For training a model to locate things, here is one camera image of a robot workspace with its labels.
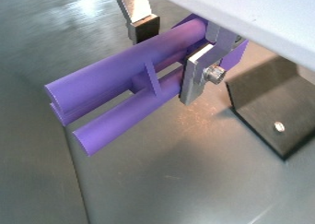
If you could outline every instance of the metal bracket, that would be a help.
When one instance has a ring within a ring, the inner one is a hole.
[[[134,44],[159,34],[160,17],[151,13],[150,0],[118,0]]]
[[[232,110],[283,159],[315,136],[315,86],[278,57],[227,82]]]
[[[219,84],[226,75],[220,63],[227,54],[244,42],[238,34],[208,22],[206,39],[214,44],[207,44],[194,53],[186,62],[182,83],[182,103],[188,105],[202,94],[207,81]]]

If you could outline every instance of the metal table surface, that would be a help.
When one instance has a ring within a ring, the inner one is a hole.
[[[151,1],[166,30],[188,12],[166,0]],[[0,7],[3,71],[19,76],[40,98],[44,84],[131,46],[115,0],[3,0]],[[274,56],[250,43],[228,77]],[[232,114],[224,84],[208,84],[188,107],[172,99],[88,158],[71,131],[127,96],[67,128],[89,223],[315,222],[315,140],[284,163]],[[48,108],[44,114],[43,120],[56,124]],[[37,121],[24,124],[63,136]],[[37,132],[29,135],[39,146],[44,136],[39,141]],[[63,146],[60,142],[57,151],[67,150]],[[21,200],[36,199],[24,189],[16,190]],[[68,212],[63,215],[80,218]],[[40,222],[33,213],[28,217]]]

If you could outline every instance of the purple tube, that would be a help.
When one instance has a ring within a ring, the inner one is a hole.
[[[106,91],[99,98],[96,98],[95,100],[87,101],[87,103],[81,104],[81,106],[75,111],[71,111],[68,113],[63,113],[56,108],[55,104],[51,103],[52,110],[61,124],[64,126],[71,124],[75,120],[77,120],[81,116],[84,116],[88,112],[91,112],[92,109],[96,109],[100,105],[103,105],[106,102],[114,99],[119,94],[122,94],[131,87],[132,87],[132,82],[127,82],[127,84],[123,84],[116,88],[112,88],[111,90]]]
[[[160,79],[160,86],[162,94],[159,97],[147,88],[142,89],[116,108],[73,132],[89,156],[179,94],[182,67]]]
[[[131,78],[144,70],[148,60],[158,65],[202,40],[204,33],[204,22],[194,19],[48,84],[45,88],[55,111],[61,117],[71,118],[64,123],[75,118],[69,115],[85,114],[106,103],[104,92],[131,84]]]

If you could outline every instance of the white overhead surface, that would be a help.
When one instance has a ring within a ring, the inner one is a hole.
[[[315,0],[170,1],[315,71]]]

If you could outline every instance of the gray metal surface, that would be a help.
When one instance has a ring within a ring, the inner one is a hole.
[[[188,14],[163,0],[151,6],[163,30]],[[115,0],[1,0],[0,18],[1,223],[85,223],[41,86],[132,45],[126,20]],[[272,56],[251,43],[228,77]],[[224,84],[210,84],[191,106],[174,99],[92,158],[71,140],[92,224],[315,222],[315,141],[283,163],[228,107]]]
[[[0,223],[85,224],[63,128],[40,89],[4,69],[0,106]]]

